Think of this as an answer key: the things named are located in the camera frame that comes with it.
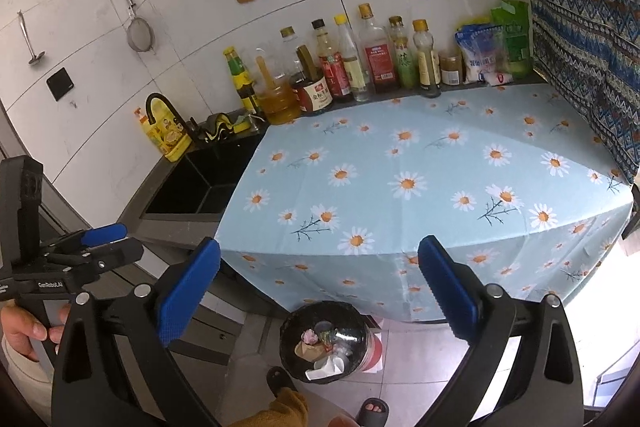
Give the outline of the person's left hand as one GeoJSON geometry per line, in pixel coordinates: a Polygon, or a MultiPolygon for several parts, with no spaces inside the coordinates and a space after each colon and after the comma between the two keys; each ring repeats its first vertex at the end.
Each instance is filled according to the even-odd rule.
{"type": "Polygon", "coordinates": [[[55,350],[58,350],[68,314],[70,304],[65,303],[58,310],[61,325],[46,329],[30,312],[17,306],[14,300],[9,300],[1,308],[1,326],[6,343],[30,361],[38,362],[38,355],[32,343],[49,339],[55,344],[55,350]]]}

